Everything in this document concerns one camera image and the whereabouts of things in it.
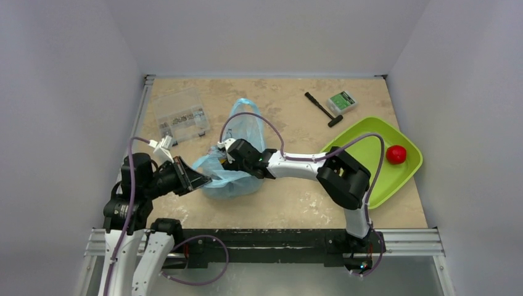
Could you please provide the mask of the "blue plastic bag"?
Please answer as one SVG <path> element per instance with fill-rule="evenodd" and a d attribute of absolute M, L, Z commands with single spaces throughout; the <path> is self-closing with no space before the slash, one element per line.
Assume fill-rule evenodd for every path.
<path fill-rule="evenodd" d="M 251 116 L 241 115 L 233 118 L 227 125 L 223 139 L 245 139 L 259 152 L 265 150 L 264 122 Z M 242 171 L 241 161 L 229 162 L 226 153 L 217 146 L 192 164 L 193 169 L 211 177 L 212 182 L 200 190 L 209 199 L 229 200 L 242 195 L 252 194 L 261 188 L 262 179 Z"/>

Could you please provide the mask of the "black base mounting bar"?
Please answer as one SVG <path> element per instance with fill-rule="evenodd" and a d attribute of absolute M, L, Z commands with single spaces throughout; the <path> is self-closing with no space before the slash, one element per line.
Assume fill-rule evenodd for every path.
<path fill-rule="evenodd" d="M 290 263 L 345 267 L 364 273 L 386 250 L 381 232 L 358 240 L 344 229 L 183 229 L 176 219 L 151 226 L 173 236 L 167 268 L 207 268 L 211 263 Z"/>

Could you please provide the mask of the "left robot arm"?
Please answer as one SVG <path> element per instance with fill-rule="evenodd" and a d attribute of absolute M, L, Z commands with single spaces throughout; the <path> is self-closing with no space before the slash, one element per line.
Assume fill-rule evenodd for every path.
<path fill-rule="evenodd" d="M 184 244 L 179 220 L 147 219 L 153 200 L 172 192 L 186 195 L 211 182 L 181 157 L 157 165 L 146 153 L 125 157 L 121 181 L 103 209 L 105 258 L 99 295 L 149 295 L 168 252 Z"/>

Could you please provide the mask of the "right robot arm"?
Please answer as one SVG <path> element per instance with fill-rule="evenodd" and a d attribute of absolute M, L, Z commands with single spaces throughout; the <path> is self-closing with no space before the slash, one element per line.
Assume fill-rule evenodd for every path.
<path fill-rule="evenodd" d="M 317 181 L 332 201 L 344 209 L 347 245 L 363 250 L 371 241 L 373 223 L 369 217 L 369 198 L 378 174 L 372 174 L 362 163 L 334 146 L 319 154 L 288 154 L 277 149 L 260 152 L 245 139 L 217 144 L 226 154 L 227 170 L 246 172 L 258 179 L 298 178 Z"/>

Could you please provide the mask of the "red fake apple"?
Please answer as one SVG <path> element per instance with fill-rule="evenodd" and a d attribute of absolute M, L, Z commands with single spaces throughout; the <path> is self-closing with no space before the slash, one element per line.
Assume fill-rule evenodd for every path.
<path fill-rule="evenodd" d="M 407 150 L 400 145 L 390 146 L 385 153 L 387 161 L 392 165 L 399 165 L 406 161 Z"/>

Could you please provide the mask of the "clear plastic screw organizer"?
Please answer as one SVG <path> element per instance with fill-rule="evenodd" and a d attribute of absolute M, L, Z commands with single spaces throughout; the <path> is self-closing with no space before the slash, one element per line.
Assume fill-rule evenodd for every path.
<path fill-rule="evenodd" d="M 153 112 L 161 137 L 171 137 L 174 147 L 180 142 L 205 136 L 211 126 L 196 88 L 187 88 L 158 97 Z"/>

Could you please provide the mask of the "green white small box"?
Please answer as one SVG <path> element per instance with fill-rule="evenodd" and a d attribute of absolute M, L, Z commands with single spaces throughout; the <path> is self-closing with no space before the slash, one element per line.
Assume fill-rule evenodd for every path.
<path fill-rule="evenodd" d="M 328 109 L 335 115 L 343 115 L 358 106 L 358 101 L 347 91 L 342 91 L 327 100 Z"/>

